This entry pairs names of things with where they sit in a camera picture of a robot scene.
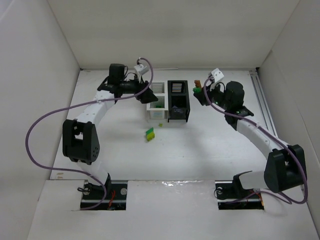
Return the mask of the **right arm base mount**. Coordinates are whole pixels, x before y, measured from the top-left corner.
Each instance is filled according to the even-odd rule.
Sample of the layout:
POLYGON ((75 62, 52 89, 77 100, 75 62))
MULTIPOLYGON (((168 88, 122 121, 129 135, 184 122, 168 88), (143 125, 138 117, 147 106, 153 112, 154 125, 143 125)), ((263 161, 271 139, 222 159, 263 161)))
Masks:
POLYGON ((240 176, 250 171, 238 173, 232 180, 216 180, 213 192, 219 210, 264 210, 260 193, 255 189, 244 189, 240 176))

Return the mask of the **brown and green lego stack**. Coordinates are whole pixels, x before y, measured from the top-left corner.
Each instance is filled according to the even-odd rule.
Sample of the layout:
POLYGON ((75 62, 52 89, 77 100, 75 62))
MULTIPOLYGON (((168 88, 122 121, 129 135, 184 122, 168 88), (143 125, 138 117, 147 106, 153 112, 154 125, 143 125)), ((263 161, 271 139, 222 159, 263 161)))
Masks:
POLYGON ((194 80, 194 88, 192 89, 194 93, 200 93, 202 91, 202 85, 200 80, 194 80))

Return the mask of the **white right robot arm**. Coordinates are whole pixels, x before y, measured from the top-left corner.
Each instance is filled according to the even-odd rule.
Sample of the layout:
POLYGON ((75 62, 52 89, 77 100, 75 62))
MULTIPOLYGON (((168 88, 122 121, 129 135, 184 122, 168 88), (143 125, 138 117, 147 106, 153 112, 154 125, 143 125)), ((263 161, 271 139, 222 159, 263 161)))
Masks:
POLYGON ((225 121, 238 133, 246 137, 266 158, 263 171, 247 171, 233 177, 238 191, 267 189, 275 194, 298 186, 307 186, 304 150, 298 144, 277 138, 255 119, 255 115, 244 105, 245 91, 241 83, 227 84, 209 79, 205 85, 195 80, 194 97, 203 106, 211 106, 224 114, 225 121))

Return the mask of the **purple lego pieces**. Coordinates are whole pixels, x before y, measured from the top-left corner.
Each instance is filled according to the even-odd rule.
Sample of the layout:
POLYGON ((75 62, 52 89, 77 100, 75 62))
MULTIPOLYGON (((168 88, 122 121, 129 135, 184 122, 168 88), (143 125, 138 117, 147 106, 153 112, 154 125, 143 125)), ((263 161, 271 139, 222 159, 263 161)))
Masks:
POLYGON ((182 111, 182 108, 181 108, 181 107, 173 106, 172 108, 175 109, 175 110, 177 110, 177 111, 182 111))

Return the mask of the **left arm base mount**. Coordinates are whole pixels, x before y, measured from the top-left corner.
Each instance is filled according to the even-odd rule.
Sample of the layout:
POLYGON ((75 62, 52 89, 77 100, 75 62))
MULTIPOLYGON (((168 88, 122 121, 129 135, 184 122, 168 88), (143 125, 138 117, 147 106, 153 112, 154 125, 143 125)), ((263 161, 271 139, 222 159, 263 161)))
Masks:
POLYGON ((81 193, 80 208, 95 211, 125 211, 127 206, 128 181, 108 180, 104 189, 99 185, 92 185, 87 181, 83 187, 78 187, 81 193))

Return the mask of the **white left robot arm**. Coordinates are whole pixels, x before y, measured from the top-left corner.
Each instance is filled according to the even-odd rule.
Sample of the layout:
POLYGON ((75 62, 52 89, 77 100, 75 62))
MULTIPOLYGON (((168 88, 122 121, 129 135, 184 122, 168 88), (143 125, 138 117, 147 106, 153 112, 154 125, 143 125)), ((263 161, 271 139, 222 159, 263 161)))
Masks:
POLYGON ((95 177, 92 185, 108 185, 110 175, 98 159, 100 143, 97 126, 107 111, 117 103, 123 94, 134 95, 142 104, 158 100, 149 88, 149 82, 142 76, 148 67, 138 63, 134 67, 133 79, 126 80, 126 66, 113 63, 109 66, 109 75, 97 88, 93 103, 75 119, 67 119, 62 125, 62 153, 76 163, 82 171, 95 177))

